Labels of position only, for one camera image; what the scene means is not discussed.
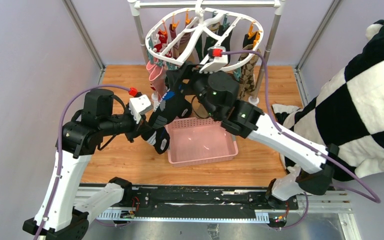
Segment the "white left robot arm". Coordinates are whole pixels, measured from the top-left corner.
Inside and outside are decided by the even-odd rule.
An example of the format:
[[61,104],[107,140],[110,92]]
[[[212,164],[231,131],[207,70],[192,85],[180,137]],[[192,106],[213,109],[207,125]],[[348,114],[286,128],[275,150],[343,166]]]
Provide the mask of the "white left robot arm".
[[107,146],[104,138],[112,140],[125,135],[133,142],[144,132],[145,115],[153,109],[148,96],[130,87],[126,88],[130,99],[122,105],[123,113],[113,114],[114,102],[119,101],[114,88],[113,84],[103,84],[81,91],[83,108],[68,122],[65,122],[65,116],[70,104],[65,105],[58,124],[55,163],[49,186],[37,214],[22,226],[34,239],[43,236],[47,240],[81,240],[91,223],[109,207],[135,203],[132,183],[119,177],[112,178],[85,201],[75,202],[92,155]]

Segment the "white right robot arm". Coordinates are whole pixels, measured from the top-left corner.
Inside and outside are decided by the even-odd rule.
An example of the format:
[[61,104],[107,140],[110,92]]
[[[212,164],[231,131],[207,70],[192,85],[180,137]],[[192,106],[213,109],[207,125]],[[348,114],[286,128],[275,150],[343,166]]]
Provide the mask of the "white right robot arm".
[[330,149],[283,127],[261,108],[237,99],[240,85],[224,71],[200,73],[201,65],[185,63],[166,73],[165,84],[178,96],[193,96],[208,115],[228,133],[266,145],[295,165],[288,175],[273,179],[266,204],[278,209],[301,193],[322,196],[330,188],[334,168],[327,162]]

